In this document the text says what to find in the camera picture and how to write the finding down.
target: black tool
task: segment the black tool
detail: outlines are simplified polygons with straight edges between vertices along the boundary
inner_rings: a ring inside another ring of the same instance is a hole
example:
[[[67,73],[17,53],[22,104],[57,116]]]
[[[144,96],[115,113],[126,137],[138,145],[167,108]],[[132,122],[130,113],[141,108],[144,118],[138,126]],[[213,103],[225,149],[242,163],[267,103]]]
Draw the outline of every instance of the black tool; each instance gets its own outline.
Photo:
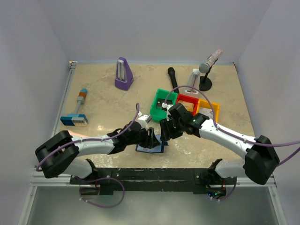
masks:
[[[169,67],[169,68],[168,68],[168,75],[170,76],[170,79],[171,79],[171,83],[172,83],[173,88],[178,87],[177,81],[176,81],[176,77],[175,77],[175,70],[174,70],[173,67]]]

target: red container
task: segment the red container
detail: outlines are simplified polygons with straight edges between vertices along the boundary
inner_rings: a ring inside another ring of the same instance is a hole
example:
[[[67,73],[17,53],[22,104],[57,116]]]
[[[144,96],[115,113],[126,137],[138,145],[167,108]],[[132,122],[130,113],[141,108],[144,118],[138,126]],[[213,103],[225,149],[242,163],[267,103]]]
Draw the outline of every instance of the red container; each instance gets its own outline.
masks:
[[[199,108],[199,103],[200,103],[198,98],[178,94],[176,103],[178,103],[179,101],[185,101],[185,102],[190,102],[190,103],[194,104],[192,115],[195,116],[197,114],[198,108]]]

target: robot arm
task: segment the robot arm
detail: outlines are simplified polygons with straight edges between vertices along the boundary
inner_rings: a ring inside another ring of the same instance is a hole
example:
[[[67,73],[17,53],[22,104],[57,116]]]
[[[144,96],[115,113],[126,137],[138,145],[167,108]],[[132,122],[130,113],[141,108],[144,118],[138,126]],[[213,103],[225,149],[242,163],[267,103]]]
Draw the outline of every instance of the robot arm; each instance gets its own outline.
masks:
[[[273,147],[257,146],[227,135],[214,126],[213,120],[203,114],[193,116],[182,104],[163,105],[167,109],[167,119],[160,121],[161,140],[168,141],[180,137],[183,132],[216,142],[241,157],[238,161],[219,160],[214,164],[215,172],[221,178],[245,174],[255,183],[264,185],[279,164]],[[243,139],[256,143],[271,144],[265,136],[246,136],[219,125],[220,128]]]
[[[35,151],[39,162],[46,158],[41,165],[44,176],[53,178],[64,173],[93,180],[98,174],[92,161],[77,157],[91,154],[116,154],[133,144],[139,144],[144,148],[159,146],[160,142],[154,135],[154,129],[152,127],[148,129],[151,116],[141,113],[139,115],[140,117],[130,127],[127,127],[127,124],[124,128],[116,129],[101,137],[82,138],[71,135],[66,130],[60,131]],[[66,144],[65,148],[57,151],[58,147]]]

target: green box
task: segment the green box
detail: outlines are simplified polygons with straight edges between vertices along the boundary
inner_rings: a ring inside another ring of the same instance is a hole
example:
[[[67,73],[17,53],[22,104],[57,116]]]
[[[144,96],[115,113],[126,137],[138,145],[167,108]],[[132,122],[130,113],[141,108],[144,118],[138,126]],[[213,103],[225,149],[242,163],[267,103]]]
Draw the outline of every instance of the green box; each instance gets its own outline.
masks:
[[[163,111],[160,108],[157,108],[157,102],[159,98],[165,99],[167,95],[169,94],[168,90],[158,89],[154,98],[154,101],[152,103],[151,109],[150,109],[150,115],[152,116],[153,120],[160,121],[162,119],[165,119],[167,117],[166,111]],[[178,94],[175,92],[172,92],[168,98],[168,100],[172,101],[172,104],[174,105],[176,103]]]

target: white wall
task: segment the white wall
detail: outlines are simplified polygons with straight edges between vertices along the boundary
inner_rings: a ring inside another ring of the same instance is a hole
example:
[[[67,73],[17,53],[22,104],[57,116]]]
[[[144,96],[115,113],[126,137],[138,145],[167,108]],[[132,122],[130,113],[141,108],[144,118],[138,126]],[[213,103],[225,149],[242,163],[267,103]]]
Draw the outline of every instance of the white wall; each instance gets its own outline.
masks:
[[[271,0],[39,0],[71,60],[236,62]]]
[[[300,1],[273,0],[242,54],[238,74],[256,135],[299,140]],[[276,148],[281,159],[299,146]],[[300,154],[275,171],[288,222],[300,221]]]
[[[36,0],[0,1],[0,224],[17,223],[67,80],[67,58]]]

